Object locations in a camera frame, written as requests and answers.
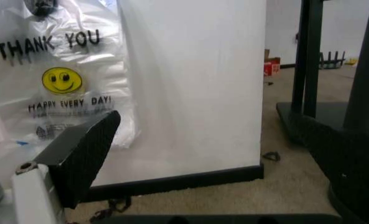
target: yellow object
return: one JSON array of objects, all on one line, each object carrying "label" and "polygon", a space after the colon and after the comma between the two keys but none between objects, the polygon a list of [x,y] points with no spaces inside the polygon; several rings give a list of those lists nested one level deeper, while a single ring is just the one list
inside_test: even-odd
[{"label": "yellow object", "polygon": [[78,90],[82,86],[81,76],[67,68],[52,68],[43,74],[43,86],[57,94],[66,94]]},{"label": "yellow object", "polygon": [[345,64],[350,64],[350,65],[354,65],[358,62],[357,58],[350,58],[347,62],[345,62]]}]

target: cardboard box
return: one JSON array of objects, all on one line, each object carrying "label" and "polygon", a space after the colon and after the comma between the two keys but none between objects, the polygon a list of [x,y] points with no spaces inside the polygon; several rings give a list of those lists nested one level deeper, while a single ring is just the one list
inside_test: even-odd
[{"label": "cardboard box", "polygon": [[269,58],[265,60],[265,67],[263,71],[264,76],[274,76],[280,72],[281,58]]}]

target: wall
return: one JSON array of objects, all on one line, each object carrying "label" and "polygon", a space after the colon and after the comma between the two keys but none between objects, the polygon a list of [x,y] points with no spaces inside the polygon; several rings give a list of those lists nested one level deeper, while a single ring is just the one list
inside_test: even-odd
[{"label": "wall", "polygon": [[[282,64],[296,60],[295,34],[299,29],[301,0],[267,0],[266,48]],[[369,16],[369,0],[324,2],[321,51],[345,50],[346,57],[358,57]]]},{"label": "wall", "polygon": [[93,186],[259,165],[265,0],[121,5],[141,134]]}]

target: black baseboard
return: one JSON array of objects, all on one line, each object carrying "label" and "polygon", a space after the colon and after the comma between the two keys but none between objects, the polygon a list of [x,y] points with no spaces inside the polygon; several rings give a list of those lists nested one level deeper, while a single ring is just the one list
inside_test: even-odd
[{"label": "black baseboard", "polygon": [[280,65],[281,69],[295,68],[295,64],[282,64]]},{"label": "black baseboard", "polygon": [[103,201],[125,196],[147,195],[171,190],[246,182],[255,179],[263,179],[263,177],[264,166],[261,163],[260,166],[95,186],[90,188],[86,199],[82,202]]}]

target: floor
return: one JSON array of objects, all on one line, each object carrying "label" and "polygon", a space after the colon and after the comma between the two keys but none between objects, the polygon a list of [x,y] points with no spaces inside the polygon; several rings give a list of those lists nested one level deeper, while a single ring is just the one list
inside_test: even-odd
[{"label": "floor", "polygon": [[[277,151],[281,161],[263,160],[263,180],[133,197],[124,214],[336,214],[327,198],[327,178],[305,148],[287,140],[275,110],[277,102],[290,100],[293,74],[294,69],[284,69],[265,79],[273,85],[264,87],[262,153]],[[321,70],[318,100],[348,101],[354,74],[350,66]],[[87,223],[106,208],[107,202],[83,203],[67,209],[66,217],[69,222]]]}]

